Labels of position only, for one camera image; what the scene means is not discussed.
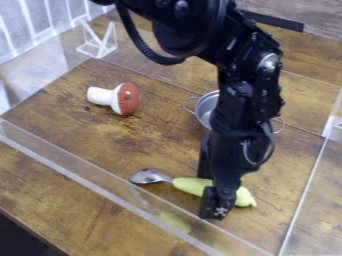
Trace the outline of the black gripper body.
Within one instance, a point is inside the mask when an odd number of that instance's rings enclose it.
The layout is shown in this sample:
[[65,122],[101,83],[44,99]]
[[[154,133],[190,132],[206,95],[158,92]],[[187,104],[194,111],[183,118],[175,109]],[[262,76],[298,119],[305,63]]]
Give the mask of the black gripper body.
[[240,177],[255,172],[275,150],[270,123],[254,129],[212,131],[208,140],[208,161],[216,187],[238,187]]

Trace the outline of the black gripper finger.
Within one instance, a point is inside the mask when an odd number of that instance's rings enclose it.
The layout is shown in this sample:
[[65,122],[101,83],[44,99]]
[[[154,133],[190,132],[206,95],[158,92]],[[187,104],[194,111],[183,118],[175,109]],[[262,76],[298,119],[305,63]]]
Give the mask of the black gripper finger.
[[235,202],[236,195],[228,199],[222,199],[216,187],[212,184],[206,185],[200,200],[199,217],[206,220],[223,220],[232,210]]
[[199,163],[198,163],[198,177],[202,179],[211,179],[211,166],[208,160],[208,142],[210,135],[206,134],[200,141],[200,153],[199,153]]

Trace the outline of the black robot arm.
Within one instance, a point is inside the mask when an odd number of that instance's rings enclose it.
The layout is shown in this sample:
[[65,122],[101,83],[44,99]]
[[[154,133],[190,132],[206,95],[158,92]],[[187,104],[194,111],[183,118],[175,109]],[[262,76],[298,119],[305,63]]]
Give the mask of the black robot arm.
[[275,149],[271,119],[281,115],[279,43],[248,19],[235,0],[89,0],[114,5],[127,34],[162,65],[198,57],[216,66],[219,98],[211,131],[200,143],[198,176],[204,188],[199,217],[223,219],[236,202],[240,178]]

